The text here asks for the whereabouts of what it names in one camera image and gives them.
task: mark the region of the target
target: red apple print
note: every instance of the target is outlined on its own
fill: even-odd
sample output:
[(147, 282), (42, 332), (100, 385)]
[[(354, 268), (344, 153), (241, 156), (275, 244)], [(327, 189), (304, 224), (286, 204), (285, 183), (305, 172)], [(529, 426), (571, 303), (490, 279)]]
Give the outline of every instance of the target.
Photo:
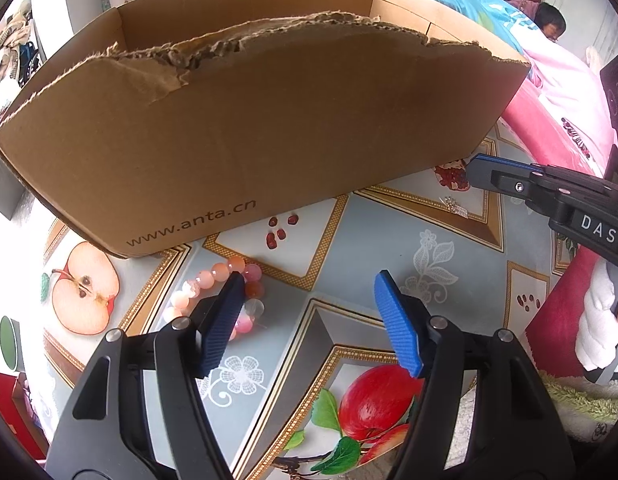
[(387, 431), (378, 439), (374, 446), (362, 456), (359, 465), (366, 464), (374, 458), (378, 458), (380, 455), (384, 455), (387, 451), (402, 444), (407, 437), (407, 431), (409, 431), (408, 424), (403, 424)]
[(394, 426), (422, 390), (422, 379), (414, 379), (398, 365), (382, 365), (360, 375), (340, 402), (338, 419), (342, 430), (355, 440), (378, 436)]
[(452, 191), (467, 191), (471, 189), (462, 160), (436, 166), (434, 173), (440, 185), (446, 186)]

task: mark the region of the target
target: person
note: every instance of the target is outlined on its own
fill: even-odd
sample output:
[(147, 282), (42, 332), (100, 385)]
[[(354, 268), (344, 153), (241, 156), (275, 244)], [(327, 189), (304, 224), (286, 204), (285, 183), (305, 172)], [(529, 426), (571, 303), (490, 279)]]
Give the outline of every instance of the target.
[(509, 4), (524, 12), (529, 19), (534, 20), (535, 25), (551, 41), (558, 41), (558, 38), (567, 30), (567, 22), (562, 13), (546, 2), (511, 0)]

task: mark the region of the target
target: black hair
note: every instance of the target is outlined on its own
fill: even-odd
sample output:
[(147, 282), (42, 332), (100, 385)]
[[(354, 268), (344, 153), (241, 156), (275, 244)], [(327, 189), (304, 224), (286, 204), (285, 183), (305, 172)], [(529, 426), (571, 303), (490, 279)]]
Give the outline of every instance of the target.
[(564, 16), (562, 13), (552, 5), (545, 2), (541, 2), (538, 5), (538, 9), (535, 11), (534, 22), (535, 25), (540, 27), (540, 30), (542, 30), (545, 25), (551, 25), (551, 23), (556, 26), (561, 34), (567, 30), (567, 22), (564, 21)]

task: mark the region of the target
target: halved apple print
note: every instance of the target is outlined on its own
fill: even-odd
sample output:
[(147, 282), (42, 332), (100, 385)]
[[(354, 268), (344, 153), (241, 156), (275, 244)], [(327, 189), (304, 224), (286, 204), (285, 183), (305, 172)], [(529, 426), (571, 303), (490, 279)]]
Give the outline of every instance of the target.
[(88, 242), (77, 244), (51, 294), (61, 325), (80, 335), (102, 332), (109, 322), (120, 280), (106, 254)]

